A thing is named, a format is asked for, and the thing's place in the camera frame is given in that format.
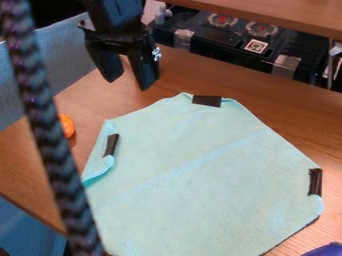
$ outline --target blue object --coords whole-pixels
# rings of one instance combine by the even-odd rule
[[[86,13],[36,30],[47,75],[54,94],[75,83],[95,66],[77,27]],[[5,42],[0,38],[0,130],[19,119],[24,111],[20,102]]]
[[[303,256],[342,256],[342,244],[331,243],[324,245],[313,251],[303,254]]]
[[[0,197],[0,249],[11,256],[61,256],[66,239]]]

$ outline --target orange object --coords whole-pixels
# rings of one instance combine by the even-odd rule
[[[75,124],[70,116],[59,114],[59,121],[61,122],[64,136],[69,139],[75,133]]]

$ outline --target braided cable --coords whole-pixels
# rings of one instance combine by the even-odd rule
[[[68,233],[70,249],[77,256],[104,255],[86,194],[58,121],[27,0],[0,0],[1,28],[20,97]]]

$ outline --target table surface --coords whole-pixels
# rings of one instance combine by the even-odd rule
[[[341,0],[159,0],[342,40]]]
[[[95,70],[55,97],[60,112],[76,123],[70,146],[79,170],[104,119],[183,91],[235,98],[324,170],[322,216],[267,255],[299,255],[342,242],[342,94],[170,48],[163,52],[161,79],[146,92],[139,91],[124,59],[127,71],[114,83]],[[26,118],[0,132],[0,194],[65,232]]]

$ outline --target towel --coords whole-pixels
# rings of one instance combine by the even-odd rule
[[[82,180],[108,253],[260,255],[321,214],[314,162],[237,101],[192,97],[105,121]]]

